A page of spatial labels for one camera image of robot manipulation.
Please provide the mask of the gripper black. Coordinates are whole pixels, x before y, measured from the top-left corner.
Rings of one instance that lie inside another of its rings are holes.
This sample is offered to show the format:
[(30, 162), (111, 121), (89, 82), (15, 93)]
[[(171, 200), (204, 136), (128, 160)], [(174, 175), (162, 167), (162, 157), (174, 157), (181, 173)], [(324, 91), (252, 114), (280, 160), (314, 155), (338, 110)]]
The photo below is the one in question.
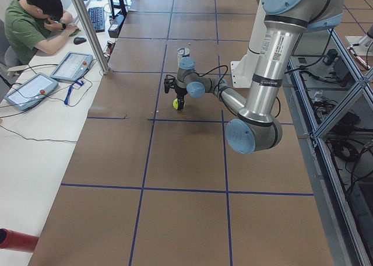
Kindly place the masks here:
[(186, 88), (182, 88), (177, 85), (175, 85), (174, 90), (177, 94), (177, 110), (183, 110), (185, 105), (184, 96), (188, 94), (188, 91)]

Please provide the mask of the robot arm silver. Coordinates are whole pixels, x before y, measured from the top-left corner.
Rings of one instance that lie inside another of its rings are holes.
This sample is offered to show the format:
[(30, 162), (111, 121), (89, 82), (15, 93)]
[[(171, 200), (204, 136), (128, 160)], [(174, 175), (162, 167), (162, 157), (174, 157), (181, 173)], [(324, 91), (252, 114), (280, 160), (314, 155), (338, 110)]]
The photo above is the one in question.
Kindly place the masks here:
[(336, 27), (342, 21), (343, 1), (261, 0), (266, 33), (247, 97), (222, 79), (200, 76), (192, 57), (180, 60), (175, 79), (165, 78), (165, 92), (175, 90), (179, 108), (183, 107), (185, 95), (215, 95), (236, 116), (226, 126), (226, 140), (234, 151), (250, 154), (275, 147), (283, 131), (272, 116), (272, 108), (291, 52), (303, 32)]

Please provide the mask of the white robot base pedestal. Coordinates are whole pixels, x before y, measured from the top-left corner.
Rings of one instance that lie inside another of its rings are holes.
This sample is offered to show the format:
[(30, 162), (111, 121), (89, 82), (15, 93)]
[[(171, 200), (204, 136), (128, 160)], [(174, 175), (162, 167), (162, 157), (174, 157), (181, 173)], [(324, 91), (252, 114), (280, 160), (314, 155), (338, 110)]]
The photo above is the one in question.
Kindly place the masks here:
[(252, 82), (256, 65), (258, 63), (262, 43), (266, 34), (264, 24), (265, 11), (262, 0), (257, 0), (258, 9), (255, 16), (254, 26), (248, 44), (247, 53), (240, 61), (231, 61), (231, 77), (235, 88), (249, 88)]

